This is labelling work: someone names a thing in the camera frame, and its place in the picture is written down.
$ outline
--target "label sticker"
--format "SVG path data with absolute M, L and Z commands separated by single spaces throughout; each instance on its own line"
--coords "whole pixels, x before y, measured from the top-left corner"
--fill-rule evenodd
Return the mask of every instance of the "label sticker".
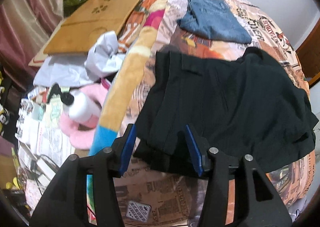
M 146 223 L 150 213 L 151 206 L 130 201 L 128 204 L 127 213 L 128 218 Z

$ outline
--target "folded denim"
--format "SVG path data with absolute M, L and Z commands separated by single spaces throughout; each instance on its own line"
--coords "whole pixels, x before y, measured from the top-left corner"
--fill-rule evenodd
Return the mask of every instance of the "folded denim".
M 252 41 L 224 0 L 188 0 L 187 12 L 177 23 L 181 29 L 211 40 L 240 44 Z

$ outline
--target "blue fabric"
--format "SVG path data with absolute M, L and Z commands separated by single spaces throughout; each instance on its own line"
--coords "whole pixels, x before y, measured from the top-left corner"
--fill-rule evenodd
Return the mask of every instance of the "blue fabric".
M 98 125 L 96 128 L 96 132 L 93 138 L 93 143 L 88 155 L 93 156 L 103 148 L 110 147 L 113 141 L 116 139 L 116 137 L 117 137 L 117 132 Z M 93 180 L 92 175 L 87 175 L 87 194 L 89 196 L 90 206 L 94 210 L 92 180 Z
M 207 39 L 240 44 L 252 41 L 224 0 L 188 0 L 187 12 L 177 23 L 181 29 Z
M 89 156 L 97 154 L 105 147 L 110 147 L 116 137 L 117 132 L 98 125 L 89 151 Z

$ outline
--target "pink plush toy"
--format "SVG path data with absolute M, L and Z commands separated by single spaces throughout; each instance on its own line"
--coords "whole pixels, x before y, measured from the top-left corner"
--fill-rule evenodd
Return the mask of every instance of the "pink plush toy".
M 108 88 L 106 83 L 96 83 L 84 86 L 83 88 L 80 88 L 80 91 L 82 91 L 93 101 L 100 103 L 102 107 L 108 93 L 108 90 L 106 88 Z M 76 149 L 81 150 L 90 149 L 93 141 L 93 136 L 96 131 L 95 127 L 97 126 L 98 121 L 95 125 L 92 125 L 92 129 L 82 131 L 79 130 L 80 124 L 71 120 L 69 116 L 63 112 L 60 117 L 59 124 L 61 131 L 69 137 L 72 146 L 74 146 Z

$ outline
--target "cardboard sheet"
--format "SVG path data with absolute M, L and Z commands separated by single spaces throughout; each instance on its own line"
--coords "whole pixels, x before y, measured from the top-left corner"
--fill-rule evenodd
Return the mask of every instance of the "cardboard sheet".
M 4 189 L 7 182 L 17 176 L 13 165 L 13 158 L 0 155 L 0 188 Z
M 88 0 L 62 25 L 45 54 L 83 54 L 107 31 L 119 35 L 140 0 Z

